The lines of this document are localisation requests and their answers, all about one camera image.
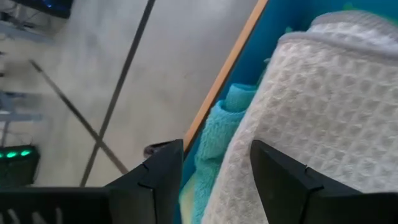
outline floor seam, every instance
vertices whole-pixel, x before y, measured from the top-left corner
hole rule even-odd
[[[100,138],[98,133],[93,129],[93,127],[89,124],[89,122],[84,118],[84,116],[79,112],[75,105],[66,97],[66,95],[62,92],[62,90],[51,80],[51,78],[43,71],[43,69],[33,60],[29,60],[29,62],[33,65],[36,71],[41,74],[47,84],[54,90],[54,92],[58,95],[58,97],[66,104],[69,110],[76,116],[79,122],[85,127],[85,129],[89,132],[91,137],[96,141],[96,144],[99,145],[105,154],[109,157],[109,159],[114,163],[116,168],[122,173],[127,174],[128,169],[124,164],[114,155],[112,150],[105,144],[105,142]]]
[[[152,8],[154,6],[154,3],[155,3],[155,0],[148,0],[147,4],[145,6],[144,12],[142,13],[142,17],[141,17],[141,20],[139,22],[136,34],[134,35],[130,50],[129,50],[129,52],[127,54],[127,57],[126,57],[126,59],[124,61],[124,65],[123,65],[121,74],[120,74],[118,82],[116,84],[116,88],[115,88],[115,90],[113,92],[111,101],[109,102],[108,109],[106,110],[106,114],[105,114],[104,120],[103,120],[101,128],[99,130],[99,137],[101,138],[101,140],[103,140],[103,138],[105,136],[105,132],[106,132],[108,126],[109,126],[109,122],[111,121],[111,117],[112,117],[114,108],[116,107],[116,103],[118,102],[118,98],[120,96],[120,92],[121,92],[121,89],[123,87],[124,81],[126,81],[126,77],[127,77],[128,72],[129,72],[132,60],[134,59],[134,56],[136,55],[139,42],[141,41],[141,37],[142,37],[142,35],[144,33],[145,26],[146,26],[146,24],[148,22],[148,19],[149,19],[150,13],[152,11]],[[86,165],[85,172],[83,174],[83,178],[81,179],[80,187],[84,187],[86,185],[86,183],[87,183],[87,180],[88,180],[88,178],[90,176],[91,170],[92,170],[92,168],[94,166],[94,161],[95,161],[95,158],[96,158],[96,155],[98,153],[99,148],[100,148],[100,146],[96,142],[94,147],[93,147],[93,150],[91,152],[90,159],[89,159],[89,161],[88,161],[88,163]]]

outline blue towel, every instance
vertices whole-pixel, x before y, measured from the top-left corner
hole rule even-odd
[[[225,151],[255,93],[255,86],[232,84],[225,100],[217,102],[210,111],[195,155],[192,224],[201,221]]]

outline blue container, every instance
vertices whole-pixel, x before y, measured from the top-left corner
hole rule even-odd
[[[352,9],[368,11],[398,24],[396,0],[268,0],[216,101],[225,98],[232,83],[257,83],[265,69],[264,60],[271,57],[279,37],[285,33],[287,27],[305,31],[312,20],[321,14]],[[198,150],[199,139],[200,133],[185,159],[182,187],[195,172],[193,157]]]

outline wooden rim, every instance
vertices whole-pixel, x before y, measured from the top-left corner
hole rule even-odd
[[[226,59],[219,74],[217,75],[216,80],[213,83],[213,86],[211,86],[210,91],[208,92],[204,102],[200,106],[200,109],[197,115],[195,116],[195,119],[193,120],[190,129],[187,131],[187,133],[185,133],[185,137],[183,140],[185,152],[188,152],[190,150],[193,141],[195,140],[201,126],[203,125],[203,123],[207,118],[209,110],[213,106],[215,100],[217,99],[218,94],[220,93],[222,87],[224,86],[226,80],[228,79],[229,74],[231,73],[231,69],[235,64],[235,61],[238,59],[244,45],[248,41],[248,38],[254,26],[256,25],[258,19],[260,18],[261,13],[266,7],[267,2],[268,0],[258,0],[256,6],[254,6],[254,9],[251,15],[249,16],[248,21],[244,25],[243,30],[239,35],[237,41],[235,42],[234,47],[229,53],[228,58]]]

